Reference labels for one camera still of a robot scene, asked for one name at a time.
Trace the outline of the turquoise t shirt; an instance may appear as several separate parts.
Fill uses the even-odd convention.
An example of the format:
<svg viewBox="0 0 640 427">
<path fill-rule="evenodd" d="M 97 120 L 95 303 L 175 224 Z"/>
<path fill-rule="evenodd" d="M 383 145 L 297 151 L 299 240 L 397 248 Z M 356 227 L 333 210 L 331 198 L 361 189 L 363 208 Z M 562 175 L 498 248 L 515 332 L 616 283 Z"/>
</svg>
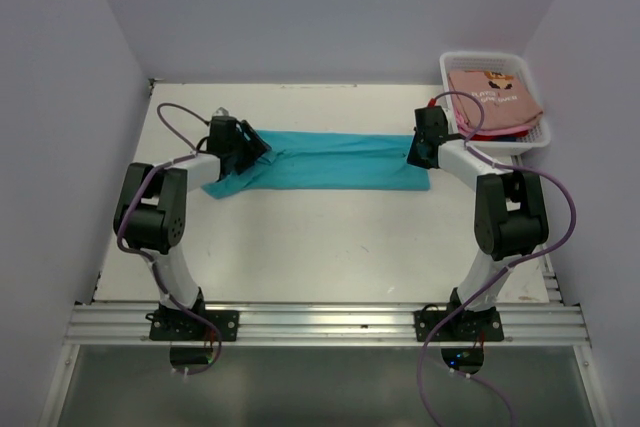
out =
<svg viewBox="0 0 640 427">
<path fill-rule="evenodd" d="M 202 187 L 223 199 L 248 190 L 427 191 L 428 173 L 407 163 L 410 135 L 260 130 L 271 150 L 242 174 Z"/>
</svg>

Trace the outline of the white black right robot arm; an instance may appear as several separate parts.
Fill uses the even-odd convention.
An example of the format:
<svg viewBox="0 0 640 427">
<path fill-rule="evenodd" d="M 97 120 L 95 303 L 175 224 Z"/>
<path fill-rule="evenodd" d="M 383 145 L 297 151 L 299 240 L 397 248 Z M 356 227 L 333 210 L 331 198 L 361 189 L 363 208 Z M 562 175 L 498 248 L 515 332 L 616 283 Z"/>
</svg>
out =
<svg viewBox="0 0 640 427">
<path fill-rule="evenodd" d="M 414 111 L 414 138 L 407 163 L 443 170 L 475 194 L 473 229 L 478 252 L 469 273 L 451 293 L 445 325 L 468 339 L 493 323 L 495 303 L 510 276 L 510 263 L 547 241 L 549 227 L 540 177 L 481 160 L 459 134 L 448 131 L 439 106 Z"/>
</svg>

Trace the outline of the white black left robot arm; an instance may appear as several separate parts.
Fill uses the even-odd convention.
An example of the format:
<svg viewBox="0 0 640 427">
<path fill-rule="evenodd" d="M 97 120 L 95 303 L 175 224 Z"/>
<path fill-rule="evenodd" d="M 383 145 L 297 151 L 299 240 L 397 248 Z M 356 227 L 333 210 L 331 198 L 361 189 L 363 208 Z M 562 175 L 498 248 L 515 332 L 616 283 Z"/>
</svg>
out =
<svg viewBox="0 0 640 427">
<path fill-rule="evenodd" d="M 146 261 L 159 291 L 150 315 L 154 339 L 193 340 L 213 330 L 181 247 L 188 194 L 245 173 L 271 151 L 245 120 L 216 115 L 208 127 L 203 148 L 159 164 L 130 164 L 114 214 L 117 247 Z"/>
</svg>

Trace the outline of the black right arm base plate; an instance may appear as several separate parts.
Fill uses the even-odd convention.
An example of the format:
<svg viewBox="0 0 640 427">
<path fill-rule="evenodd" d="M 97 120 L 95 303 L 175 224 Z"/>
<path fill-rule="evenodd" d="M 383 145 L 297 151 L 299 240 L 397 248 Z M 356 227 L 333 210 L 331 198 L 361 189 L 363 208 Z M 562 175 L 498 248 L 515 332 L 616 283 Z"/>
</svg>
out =
<svg viewBox="0 0 640 427">
<path fill-rule="evenodd" d="M 413 312 L 414 329 L 418 342 L 424 342 L 429 333 L 448 312 L 428 304 Z M 434 342 L 501 342 L 505 339 L 502 321 L 496 308 L 481 312 L 463 311 L 448 321 L 434 335 Z"/>
</svg>

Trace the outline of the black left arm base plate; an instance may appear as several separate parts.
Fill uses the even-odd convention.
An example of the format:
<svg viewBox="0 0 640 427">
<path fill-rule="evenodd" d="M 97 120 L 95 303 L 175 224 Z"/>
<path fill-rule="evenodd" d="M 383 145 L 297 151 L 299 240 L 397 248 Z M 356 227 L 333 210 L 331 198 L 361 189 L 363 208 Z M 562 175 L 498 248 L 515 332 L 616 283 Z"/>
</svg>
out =
<svg viewBox="0 0 640 427">
<path fill-rule="evenodd" d="M 218 329 L 223 342 L 236 340 L 239 327 L 238 311 L 205 310 L 201 316 Z M 203 341 L 210 332 L 202 322 L 174 309 L 157 309 L 147 313 L 145 319 L 151 323 L 149 339 L 152 341 Z"/>
</svg>

